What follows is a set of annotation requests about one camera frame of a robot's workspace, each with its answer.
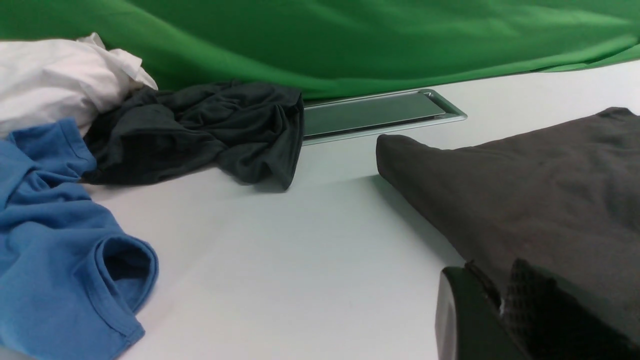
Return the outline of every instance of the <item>metal tray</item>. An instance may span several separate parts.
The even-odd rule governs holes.
[[[466,118],[460,109],[427,88],[316,102],[305,106],[303,145]]]

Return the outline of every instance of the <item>green fabric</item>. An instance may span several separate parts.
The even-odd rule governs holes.
[[[239,78],[309,99],[640,58],[640,1],[0,1],[0,38],[92,31],[161,88]]]

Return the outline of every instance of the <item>white surface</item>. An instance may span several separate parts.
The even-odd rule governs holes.
[[[468,120],[400,133],[456,148],[610,106],[639,113],[640,61],[434,89]],[[91,187],[160,259],[138,315],[147,335],[122,360],[437,359],[439,271],[461,259],[377,175],[375,144],[305,146],[287,193],[237,184],[217,168],[154,186]]]
[[[96,33],[77,41],[0,41],[0,138],[66,117],[85,129],[132,89],[157,89],[141,64],[126,51],[107,51]]]

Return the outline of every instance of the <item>black object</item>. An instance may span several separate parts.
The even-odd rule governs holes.
[[[566,279],[517,259],[501,321],[535,360],[637,360],[634,319]]]
[[[582,293],[517,259],[502,307],[473,264],[440,275],[436,340],[440,360],[636,360],[637,335],[606,300]]]
[[[476,273],[468,267],[452,266],[440,274],[436,310],[439,359],[531,360],[502,326],[499,310]]]
[[[144,87],[99,116],[84,137],[92,184],[152,184],[213,161],[241,181],[273,174],[288,188],[303,139],[300,91],[238,81],[178,92]]]
[[[501,294],[516,258],[640,330],[640,117],[584,119],[456,150],[382,135],[378,170]]]

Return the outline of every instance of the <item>white table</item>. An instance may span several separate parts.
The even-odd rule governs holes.
[[[468,120],[401,131],[457,148],[591,115],[640,113],[640,61],[434,86]],[[436,360],[438,276],[462,260],[378,176],[375,136],[305,146],[287,193],[217,168],[89,187],[160,259],[122,360]]]

